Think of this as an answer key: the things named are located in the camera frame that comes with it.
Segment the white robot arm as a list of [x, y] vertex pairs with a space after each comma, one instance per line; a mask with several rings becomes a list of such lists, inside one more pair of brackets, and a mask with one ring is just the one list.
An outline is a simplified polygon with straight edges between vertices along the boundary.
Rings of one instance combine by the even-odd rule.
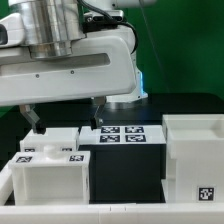
[[96, 129], [105, 105], [147, 97], [136, 65], [138, 34], [125, 8], [157, 0], [8, 0], [0, 19], [0, 106], [17, 105], [36, 133], [38, 103], [92, 98]]

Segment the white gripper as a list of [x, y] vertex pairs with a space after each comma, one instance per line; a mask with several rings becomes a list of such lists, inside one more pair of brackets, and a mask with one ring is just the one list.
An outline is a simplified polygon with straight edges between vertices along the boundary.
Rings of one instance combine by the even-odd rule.
[[136, 87], [134, 45], [131, 29], [121, 26], [74, 41], [72, 54], [62, 58], [34, 60], [26, 47], [0, 48], [0, 106], [20, 105], [33, 132], [44, 134], [35, 103], [94, 97], [90, 123], [92, 130], [98, 129], [105, 96], [127, 94]]

